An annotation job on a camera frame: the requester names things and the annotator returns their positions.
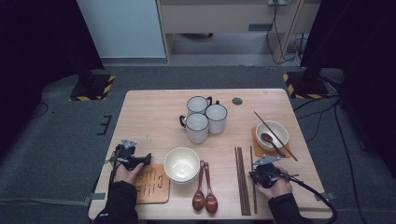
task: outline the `black curtain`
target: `black curtain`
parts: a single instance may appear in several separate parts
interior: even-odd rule
[[[0,0],[0,157],[49,83],[104,69],[77,1]]]
[[[302,66],[340,68],[339,91],[362,147],[383,158],[396,177],[396,2],[322,0]]]

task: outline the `bowl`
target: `bowl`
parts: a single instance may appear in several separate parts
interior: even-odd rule
[[[200,170],[198,154],[188,147],[172,149],[165,157],[163,163],[166,175],[175,183],[190,183]]]
[[[288,130],[286,130],[285,127],[283,127],[280,123],[271,120],[267,120],[265,123],[270,127],[270,129],[276,134],[283,144],[286,145],[289,142]],[[273,142],[278,148],[283,147],[282,144],[271,133],[271,131],[269,131],[263,123],[260,123],[257,125],[256,129],[256,140],[261,148],[269,151],[275,151],[274,147],[270,143],[262,140],[262,133],[268,133],[273,138]]]

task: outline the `wooden chopsticks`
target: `wooden chopsticks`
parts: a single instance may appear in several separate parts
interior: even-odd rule
[[[235,148],[236,172],[238,174],[239,198],[241,200],[242,216],[251,216],[250,204],[248,200],[248,186],[245,176],[244,158],[242,148]]]
[[[253,172],[253,149],[250,146],[250,169]],[[251,183],[253,185],[253,202],[254,202],[254,214],[257,214],[257,200],[256,200],[256,185],[254,184],[254,180],[251,179]]]
[[[256,111],[254,111],[254,113],[262,121],[262,123],[265,125],[265,127],[267,127],[267,129],[274,135],[274,137],[277,139],[277,141],[279,141],[280,144],[282,144],[282,147],[284,147],[289,152],[289,154],[294,158],[295,161],[298,161],[297,158],[293,155],[293,153],[290,152],[290,150],[285,146],[285,144],[283,144],[283,142],[279,139],[279,137],[274,133],[274,131],[272,131],[272,129],[265,123],[265,121],[262,118],[260,118],[260,116],[256,113]]]

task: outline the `wooden coaster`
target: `wooden coaster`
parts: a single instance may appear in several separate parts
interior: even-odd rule
[[[264,154],[268,155],[268,156],[279,156],[279,154],[277,154],[275,151],[270,151],[270,150],[264,149],[259,146],[259,144],[257,143],[257,140],[256,140],[256,129],[257,129],[256,127],[251,129],[251,135],[253,137],[254,154],[256,154],[256,156],[258,156],[258,157],[262,157],[262,155],[264,155]],[[280,151],[283,152],[283,154],[286,155],[287,158],[291,157],[291,155],[285,148],[280,147],[279,149],[280,149]]]
[[[136,203],[166,203],[169,200],[170,181],[163,164],[143,167],[136,178]]]

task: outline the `hand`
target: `hand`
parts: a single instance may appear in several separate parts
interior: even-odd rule
[[[288,173],[285,169],[283,169],[283,167],[279,166],[276,168],[284,174]],[[271,188],[265,189],[261,184],[259,184],[257,190],[261,192],[268,200],[270,200],[284,194],[292,193],[293,187],[288,180],[281,178],[278,179]]]
[[[114,176],[114,182],[124,181],[134,186],[137,174],[142,170],[144,163],[140,162],[132,171],[129,171],[122,164],[117,164],[117,172]]]

